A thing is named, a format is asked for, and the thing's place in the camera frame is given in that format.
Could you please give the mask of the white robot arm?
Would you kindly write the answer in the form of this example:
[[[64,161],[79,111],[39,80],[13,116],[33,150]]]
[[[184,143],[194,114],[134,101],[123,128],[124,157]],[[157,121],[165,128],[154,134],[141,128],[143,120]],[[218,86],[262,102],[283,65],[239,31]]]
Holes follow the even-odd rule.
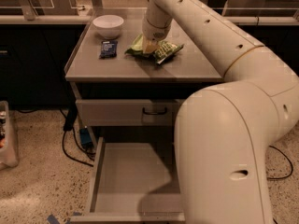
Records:
[[[274,224],[265,153],[299,118],[298,76],[199,0],[149,0],[143,33],[176,21],[222,76],[188,97],[174,146],[186,224]]]

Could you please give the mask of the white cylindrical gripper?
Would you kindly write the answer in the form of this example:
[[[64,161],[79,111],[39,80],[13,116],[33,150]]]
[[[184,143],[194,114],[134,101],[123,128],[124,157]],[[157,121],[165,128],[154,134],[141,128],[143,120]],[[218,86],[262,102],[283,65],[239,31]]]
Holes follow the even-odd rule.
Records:
[[[144,54],[151,54],[159,45],[156,41],[165,39],[171,28],[171,17],[145,17],[142,24],[144,38],[142,42],[142,51]]]

